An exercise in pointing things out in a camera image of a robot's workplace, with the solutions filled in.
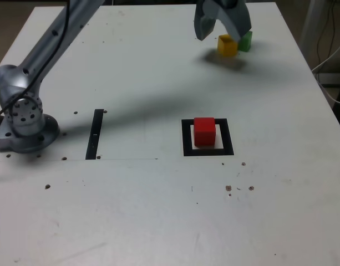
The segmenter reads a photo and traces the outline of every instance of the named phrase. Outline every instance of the black strip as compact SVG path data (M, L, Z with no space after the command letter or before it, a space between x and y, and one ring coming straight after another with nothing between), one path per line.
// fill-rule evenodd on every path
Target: black strip
M182 143L183 156L220 156L234 155L232 148L229 127L226 119L215 119L215 124L219 125L223 149L192 149L191 125L194 125L193 119L182 119Z
M103 119L103 109L95 109L92 121L92 127L90 132L90 138L88 140L86 160L95 160L97 155L99 135L101 133Z

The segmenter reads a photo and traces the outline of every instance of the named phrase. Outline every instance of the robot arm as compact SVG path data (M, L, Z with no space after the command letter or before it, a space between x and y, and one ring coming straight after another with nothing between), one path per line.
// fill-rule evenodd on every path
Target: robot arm
M0 105L5 108L14 102L0 124L1 151L33 152L47 147L57 138L58 123L43 114L40 84L103 2L70 0L69 9L65 7L61 11L19 66L0 66ZM67 14L68 26L63 34ZM212 32L216 19L222 21L235 40L251 28L244 0L199 0L194 22L199 40Z

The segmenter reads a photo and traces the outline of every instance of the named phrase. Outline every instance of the white table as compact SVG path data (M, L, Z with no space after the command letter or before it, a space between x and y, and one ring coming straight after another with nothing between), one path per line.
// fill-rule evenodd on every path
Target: white table
M42 84L67 136L0 153L0 266L340 266L339 124L277 6L248 8L231 62L221 23L196 40L194 6L99 9ZM60 10L36 8L2 64ZM201 116L228 120L235 155L183 156L181 119Z

